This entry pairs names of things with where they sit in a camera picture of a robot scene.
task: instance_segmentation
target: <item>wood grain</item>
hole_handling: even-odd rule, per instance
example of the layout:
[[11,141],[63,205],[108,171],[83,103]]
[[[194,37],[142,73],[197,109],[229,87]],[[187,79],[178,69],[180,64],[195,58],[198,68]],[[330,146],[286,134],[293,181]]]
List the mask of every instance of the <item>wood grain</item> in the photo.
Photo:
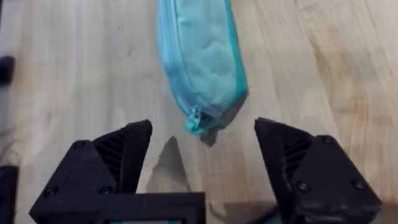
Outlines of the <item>wood grain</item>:
[[21,166],[16,223],[32,223],[74,140],[146,118],[154,134],[139,191],[204,190],[209,223],[244,223],[275,204],[259,116],[334,135],[386,204],[377,222],[397,222],[397,1],[231,3],[249,96],[208,147],[182,128],[158,57],[156,0],[4,0],[0,54],[15,55],[17,70],[0,89],[0,158]]

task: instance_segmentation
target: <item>zipper tab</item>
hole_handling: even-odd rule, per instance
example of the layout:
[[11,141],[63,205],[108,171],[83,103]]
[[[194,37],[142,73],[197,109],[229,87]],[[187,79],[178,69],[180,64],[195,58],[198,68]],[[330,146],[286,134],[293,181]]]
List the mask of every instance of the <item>zipper tab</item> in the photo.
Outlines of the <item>zipper tab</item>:
[[201,108],[199,106],[194,106],[191,108],[191,113],[187,118],[187,122],[184,127],[193,134],[202,134],[206,131],[199,127],[201,121]]

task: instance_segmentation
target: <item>wooden table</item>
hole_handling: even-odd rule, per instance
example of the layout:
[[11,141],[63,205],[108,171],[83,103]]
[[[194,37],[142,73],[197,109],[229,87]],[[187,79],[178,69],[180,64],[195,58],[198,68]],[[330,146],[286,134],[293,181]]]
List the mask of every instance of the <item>wooden table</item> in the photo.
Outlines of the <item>wooden table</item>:
[[275,204],[254,119],[340,140],[397,223],[398,1],[232,0],[249,96],[213,147],[183,130],[156,46],[156,0],[5,0],[0,156],[21,166],[16,223],[77,139],[150,119],[140,192],[204,190],[209,223]]

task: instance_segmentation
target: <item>screw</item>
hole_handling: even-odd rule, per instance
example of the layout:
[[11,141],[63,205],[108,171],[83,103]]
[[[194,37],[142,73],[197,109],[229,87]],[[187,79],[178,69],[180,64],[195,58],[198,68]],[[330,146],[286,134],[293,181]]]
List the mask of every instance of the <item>screw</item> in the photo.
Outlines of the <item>screw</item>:
[[84,145],[85,143],[83,141],[77,141],[73,144],[73,149],[74,150],[81,149]]
[[367,189],[366,184],[361,180],[353,180],[351,184],[356,190],[364,191]]
[[58,187],[57,187],[57,186],[55,186],[55,187],[49,187],[49,188],[46,188],[46,189],[44,190],[43,196],[44,196],[45,198],[53,197],[53,196],[55,196],[57,193],[58,193]]
[[304,182],[297,182],[296,188],[302,193],[308,193],[309,191],[311,191],[311,187]]
[[98,193],[101,194],[101,195],[108,195],[108,194],[111,194],[112,192],[113,192],[113,187],[112,186],[102,187],[98,191]]
[[331,136],[325,136],[322,140],[326,144],[331,144],[333,142],[333,138]]

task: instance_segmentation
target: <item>bolt head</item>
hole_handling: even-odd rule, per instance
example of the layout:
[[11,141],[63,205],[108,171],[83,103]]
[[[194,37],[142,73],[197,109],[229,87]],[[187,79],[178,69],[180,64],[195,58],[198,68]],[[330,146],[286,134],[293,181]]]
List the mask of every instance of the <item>bolt head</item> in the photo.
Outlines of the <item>bolt head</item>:
[[356,190],[360,190],[360,191],[364,191],[368,188],[366,186],[365,182],[363,182],[362,180],[353,180],[353,181],[351,181],[351,184]]
[[296,188],[302,193],[308,193],[311,191],[311,187],[307,183],[301,181],[296,183]]
[[44,189],[43,196],[45,198],[54,197],[57,193],[58,193],[58,187],[57,186],[48,187],[48,188]]
[[112,186],[105,186],[100,188],[100,190],[98,191],[98,193],[100,195],[109,195],[113,192],[113,187]]

